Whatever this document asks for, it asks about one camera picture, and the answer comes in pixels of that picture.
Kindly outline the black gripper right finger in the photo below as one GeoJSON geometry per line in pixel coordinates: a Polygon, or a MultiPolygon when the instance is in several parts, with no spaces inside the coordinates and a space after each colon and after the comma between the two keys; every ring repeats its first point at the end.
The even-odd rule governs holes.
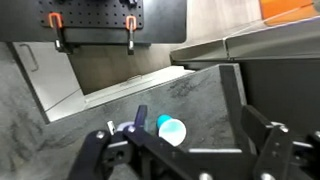
{"type": "Polygon", "coordinates": [[[241,125],[257,149],[255,180],[320,180],[318,131],[298,134],[251,105],[242,107],[241,125]]]}

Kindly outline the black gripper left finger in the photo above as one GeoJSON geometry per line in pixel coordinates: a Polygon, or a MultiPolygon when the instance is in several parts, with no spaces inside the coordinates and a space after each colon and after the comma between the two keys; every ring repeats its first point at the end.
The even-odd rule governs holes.
{"type": "Polygon", "coordinates": [[[140,180],[187,180],[187,171],[173,154],[183,154],[143,128],[127,127],[111,134],[89,133],[67,180],[108,180],[117,165],[126,164],[140,180]]]}

